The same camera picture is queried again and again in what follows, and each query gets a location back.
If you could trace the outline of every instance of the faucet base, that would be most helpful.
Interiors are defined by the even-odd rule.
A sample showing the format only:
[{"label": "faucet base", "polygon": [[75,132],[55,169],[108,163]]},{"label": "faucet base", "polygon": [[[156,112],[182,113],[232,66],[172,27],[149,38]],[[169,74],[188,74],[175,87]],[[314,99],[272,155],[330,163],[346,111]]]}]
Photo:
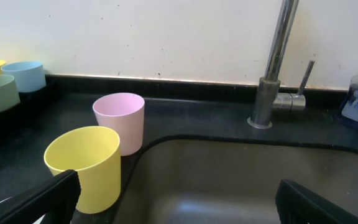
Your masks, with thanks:
[{"label": "faucet base", "polygon": [[269,129],[273,126],[271,121],[269,121],[268,125],[255,124],[254,122],[252,122],[251,117],[247,119],[247,122],[249,123],[249,125],[257,129]]}]

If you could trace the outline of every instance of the black tray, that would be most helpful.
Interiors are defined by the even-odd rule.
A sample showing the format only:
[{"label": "black tray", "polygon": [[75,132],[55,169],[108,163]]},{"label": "black tray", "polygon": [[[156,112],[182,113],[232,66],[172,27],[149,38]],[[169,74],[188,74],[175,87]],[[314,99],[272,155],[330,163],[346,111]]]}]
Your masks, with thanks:
[{"label": "black tray", "polygon": [[31,93],[19,93],[20,103],[0,112],[0,138],[4,137],[12,129],[28,122],[40,110],[47,107],[60,96],[55,81],[47,82],[40,90]]}]

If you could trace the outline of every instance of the backsplash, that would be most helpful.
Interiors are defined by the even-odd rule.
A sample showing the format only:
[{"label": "backsplash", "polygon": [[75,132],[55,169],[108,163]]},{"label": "backsplash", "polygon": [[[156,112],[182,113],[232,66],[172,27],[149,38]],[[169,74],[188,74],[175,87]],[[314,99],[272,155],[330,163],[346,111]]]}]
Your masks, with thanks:
[{"label": "backsplash", "polygon": [[[256,85],[282,0],[0,0],[0,59],[49,74]],[[358,73],[358,1],[300,0],[279,79],[346,90]]]}]

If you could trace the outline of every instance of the pink cup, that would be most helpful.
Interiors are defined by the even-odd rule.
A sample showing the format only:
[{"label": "pink cup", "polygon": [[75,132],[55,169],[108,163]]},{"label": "pink cup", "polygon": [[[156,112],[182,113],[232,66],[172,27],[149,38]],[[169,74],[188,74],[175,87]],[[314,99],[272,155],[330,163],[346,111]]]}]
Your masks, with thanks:
[{"label": "pink cup", "polygon": [[143,143],[144,99],[133,93],[114,93],[93,103],[100,126],[115,130],[121,140],[121,155],[137,152]]}]

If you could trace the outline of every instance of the blue cup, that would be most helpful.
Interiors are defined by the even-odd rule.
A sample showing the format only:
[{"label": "blue cup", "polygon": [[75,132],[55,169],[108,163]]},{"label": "blue cup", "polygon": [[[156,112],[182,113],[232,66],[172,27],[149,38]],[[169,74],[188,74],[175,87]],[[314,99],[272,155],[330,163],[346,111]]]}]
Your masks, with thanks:
[{"label": "blue cup", "polygon": [[19,92],[37,91],[47,85],[42,62],[17,62],[5,65],[1,70],[4,74],[15,77]]}]

